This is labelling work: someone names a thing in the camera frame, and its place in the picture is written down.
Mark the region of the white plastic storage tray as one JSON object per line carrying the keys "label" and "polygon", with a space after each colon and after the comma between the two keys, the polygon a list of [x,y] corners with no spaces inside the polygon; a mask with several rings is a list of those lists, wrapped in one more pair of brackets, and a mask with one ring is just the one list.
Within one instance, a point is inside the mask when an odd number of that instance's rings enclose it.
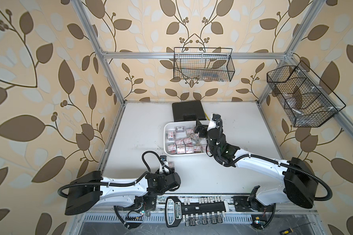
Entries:
{"label": "white plastic storage tray", "polygon": [[195,132],[195,121],[170,122],[163,129],[164,152],[170,157],[204,156],[209,150],[206,138]]}

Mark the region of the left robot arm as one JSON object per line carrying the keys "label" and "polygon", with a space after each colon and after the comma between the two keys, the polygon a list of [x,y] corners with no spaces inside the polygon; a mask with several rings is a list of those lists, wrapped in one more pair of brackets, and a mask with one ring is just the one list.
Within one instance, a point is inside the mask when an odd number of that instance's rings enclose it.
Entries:
{"label": "left robot arm", "polygon": [[165,158],[151,151],[160,163],[160,168],[152,172],[144,152],[141,160],[146,171],[135,179],[113,179],[103,177],[100,171],[92,171],[75,181],[60,187],[58,195],[67,200],[65,215],[77,215],[89,211],[97,205],[111,205],[119,221],[127,229],[134,229],[136,225],[129,223],[119,214],[118,208],[129,208],[139,212],[145,208],[144,197],[157,197],[166,192],[174,192],[181,185],[180,176],[169,167]]}

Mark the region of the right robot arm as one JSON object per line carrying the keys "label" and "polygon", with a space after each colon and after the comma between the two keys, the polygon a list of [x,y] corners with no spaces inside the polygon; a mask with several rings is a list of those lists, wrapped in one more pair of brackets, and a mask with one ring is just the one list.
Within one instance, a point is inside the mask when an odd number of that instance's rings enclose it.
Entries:
{"label": "right robot arm", "polygon": [[253,223],[257,230],[265,229],[272,221],[278,203],[293,203],[310,209],[315,201],[329,201],[333,197],[330,186],[298,158],[277,160],[250,153],[238,146],[228,144],[223,133],[223,121],[214,114],[208,125],[196,120],[194,132],[207,141],[206,153],[223,167],[249,169],[276,179],[279,184],[270,187],[255,186],[238,204],[251,211],[264,212],[272,208],[270,218],[264,223]]}

